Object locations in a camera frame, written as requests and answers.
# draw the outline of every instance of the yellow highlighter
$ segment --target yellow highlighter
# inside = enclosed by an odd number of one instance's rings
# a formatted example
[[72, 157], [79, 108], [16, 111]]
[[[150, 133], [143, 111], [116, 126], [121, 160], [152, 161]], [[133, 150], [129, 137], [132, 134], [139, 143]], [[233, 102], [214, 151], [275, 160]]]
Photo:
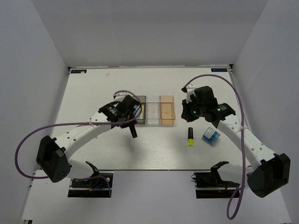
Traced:
[[188, 128], [188, 146], [193, 146], [193, 128]]

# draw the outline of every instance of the cable tie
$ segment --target cable tie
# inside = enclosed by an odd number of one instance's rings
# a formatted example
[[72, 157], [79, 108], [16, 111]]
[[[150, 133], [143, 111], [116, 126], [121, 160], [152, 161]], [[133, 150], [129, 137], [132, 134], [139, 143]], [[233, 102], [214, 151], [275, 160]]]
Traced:
[[91, 120], [89, 121], [89, 125], [90, 125], [91, 127], [95, 128], [95, 126], [93, 125], [93, 123], [92, 123]]
[[238, 132], [240, 132], [241, 130], [245, 130], [245, 129], [249, 129], [247, 126], [241, 126], [240, 128], [239, 128], [239, 130], [238, 131], [236, 131], [236, 133], [238, 133]]

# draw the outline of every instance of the white tabletop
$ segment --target white tabletop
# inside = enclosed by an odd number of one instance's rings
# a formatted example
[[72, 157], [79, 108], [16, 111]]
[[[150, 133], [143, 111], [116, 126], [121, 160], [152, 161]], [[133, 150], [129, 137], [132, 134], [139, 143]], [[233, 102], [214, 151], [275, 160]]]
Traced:
[[[222, 133], [214, 146], [202, 140], [203, 133], [212, 124], [203, 118], [192, 123], [181, 119], [181, 102], [185, 98], [181, 88], [200, 74], [213, 73], [210, 68], [119, 68], [70, 74], [57, 123], [86, 121], [100, 107], [113, 101], [114, 92], [124, 89], [139, 96], [173, 95], [176, 113], [173, 127], [137, 127], [135, 139], [128, 128], [114, 128], [84, 145], [72, 159], [90, 161], [101, 170], [199, 170], [210, 169], [220, 161], [241, 164], [241, 152]], [[214, 74], [230, 81], [228, 72]], [[210, 86], [218, 103], [228, 103], [240, 114], [235, 94], [223, 80], [203, 77], [193, 84]], [[193, 127], [193, 147], [187, 145], [188, 127]], [[52, 137], [72, 128], [55, 128]]]

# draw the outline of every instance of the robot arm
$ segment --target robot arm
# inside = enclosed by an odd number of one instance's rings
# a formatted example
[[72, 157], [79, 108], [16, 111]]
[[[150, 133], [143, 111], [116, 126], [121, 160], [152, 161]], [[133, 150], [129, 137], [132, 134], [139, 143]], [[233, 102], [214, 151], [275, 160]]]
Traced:
[[[132, 137], [137, 137], [134, 118], [140, 111], [140, 102], [124, 92], [118, 93], [111, 102], [99, 109], [88, 122], [88, 126], [78, 126], [67, 133], [55, 138], [45, 136], [40, 143], [36, 162], [44, 170], [52, 182], [58, 182], [65, 177], [88, 178], [98, 174], [97, 168], [90, 162], [71, 160], [71, 156], [90, 140], [98, 135], [113, 129], [129, 127]], [[101, 125], [100, 122], [112, 122]]]
[[[199, 117], [212, 123], [227, 135], [241, 150], [241, 123], [235, 111], [228, 104], [218, 104], [210, 87], [196, 88], [192, 84], [182, 89], [187, 93], [183, 100], [182, 118], [192, 122]], [[246, 158], [251, 167], [247, 168], [247, 184], [259, 197], [286, 185], [289, 180], [290, 159], [286, 154], [278, 155], [266, 147], [250, 130], [244, 130]], [[223, 181], [240, 183], [242, 167], [223, 161], [211, 168], [209, 182]]]

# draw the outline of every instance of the purple cable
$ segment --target purple cable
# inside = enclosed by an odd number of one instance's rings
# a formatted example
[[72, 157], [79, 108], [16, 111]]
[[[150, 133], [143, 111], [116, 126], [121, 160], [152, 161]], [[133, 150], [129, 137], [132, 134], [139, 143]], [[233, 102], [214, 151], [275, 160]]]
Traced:
[[[133, 94], [132, 92], [127, 91], [127, 90], [121, 90], [121, 91], [117, 91], [115, 94], [117, 94], [117, 93], [119, 93], [119, 92], [127, 92], [127, 93], [130, 93], [130, 94], [131, 94], [133, 97], [135, 97], [135, 98], [139, 101], [139, 103], [141, 104], [141, 102], [140, 102], [140, 100], [138, 99], [138, 97], [137, 97], [135, 94]], [[139, 112], [139, 114], [138, 114], [137, 117], [139, 117], [141, 113], [142, 113], [142, 107], [141, 107], [141, 110], [140, 110], [140, 112]], [[129, 123], [129, 122], [131, 122], [131, 121], [133, 121], [133, 120], [136, 120], [136, 118], [132, 118], [132, 119], [130, 119], [130, 120], [122, 121], [122, 122], [93, 122], [93, 125], [122, 125], [122, 124]], [[19, 145], [18, 145], [18, 147], [17, 147], [17, 149], [16, 149], [16, 151], [15, 151], [15, 154], [14, 154], [14, 164], [15, 164], [16, 169], [18, 170], [18, 172], [19, 172], [22, 176], [24, 176], [24, 177], [26, 177], [26, 178], [30, 178], [30, 179], [46, 179], [46, 178], [48, 178], [48, 176], [30, 176], [30, 175], [24, 173], [24, 172], [21, 170], [21, 168], [20, 168], [20, 166], [19, 166], [19, 162], [18, 162], [18, 155], [19, 155], [19, 151], [20, 151], [20, 148], [21, 148], [21, 146], [23, 145], [23, 143], [24, 143], [24, 142], [25, 142], [31, 135], [33, 135], [33, 134], [35, 134], [36, 132], [39, 132], [39, 131], [41, 131], [41, 130], [43, 130], [43, 129], [47, 129], [47, 128], [51, 128], [51, 127], [58, 127], [58, 126], [89, 126], [89, 125], [90, 125], [89, 122], [61, 123], [61, 124], [46, 125], [46, 126], [40, 127], [40, 128], [38, 128], [38, 129], [36, 129], [36, 130], [30, 132], [29, 134], [27, 134], [27, 135], [22, 139], [22, 141], [20, 141], [20, 143], [19, 143]], [[87, 181], [87, 180], [94, 179], [94, 178], [103, 178], [103, 179], [106, 180], [106, 178], [103, 177], [103, 176], [101, 176], [101, 175], [93, 176], [93, 177], [88, 177], [88, 178], [84, 178], [84, 179], [75, 179], [75, 180], [77, 180], [77, 181]], [[108, 189], [109, 189], [109, 195], [111, 196], [109, 183], [108, 183], [107, 180], [106, 180], [106, 182], [107, 182]]]
[[[241, 111], [241, 127], [244, 127], [244, 110], [243, 110], [243, 105], [242, 105], [242, 102], [241, 102], [241, 98], [240, 98], [240, 95], [238, 94], [236, 88], [228, 81], [226, 80], [225, 78], [221, 77], [221, 76], [218, 76], [218, 75], [211, 75], [211, 74], [205, 74], [205, 75], [200, 75], [200, 76], [196, 76], [194, 77], [193, 79], [191, 79], [184, 87], [186, 87], [188, 84], [190, 84], [193, 80], [197, 79], [197, 78], [200, 78], [200, 77], [207, 77], [207, 76], [210, 76], [210, 77], [217, 77], [217, 78], [221, 78], [222, 80], [224, 80], [225, 82], [227, 82], [227, 84], [230, 85], [230, 87], [232, 87], [232, 89], [234, 90], [237, 98], [238, 98], [238, 101], [239, 101], [239, 104], [240, 104], [240, 111]], [[234, 190], [231, 198], [229, 199], [229, 202], [228, 202], [228, 206], [227, 206], [227, 209], [226, 209], [226, 215], [228, 217], [229, 220], [233, 220], [235, 218], [235, 216], [238, 214], [238, 211], [239, 211], [239, 208], [240, 208], [240, 205], [241, 205], [241, 201], [242, 201], [242, 198], [243, 198], [243, 192], [244, 192], [244, 188], [245, 188], [245, 176], [246, 176], [246, 161], [245, 161], [245, 147], [244, 147], [244, 129], [242, 128], [241, 129], [241, 152], [242, 152], [242, 182], [241, 182], [241, 186], [238, 185], [236, 187], [236, 189]], [[237, 203], [237, 206], [235, 208], [235, 211], [233, 213], [232, 216], [229, 216], [229, 208], [230, 208], [230, 205], [233, 201], [233, 198], [235, 196], [235, 194], [240, 191], [240, 197], [238, 199], [238, 203]]]

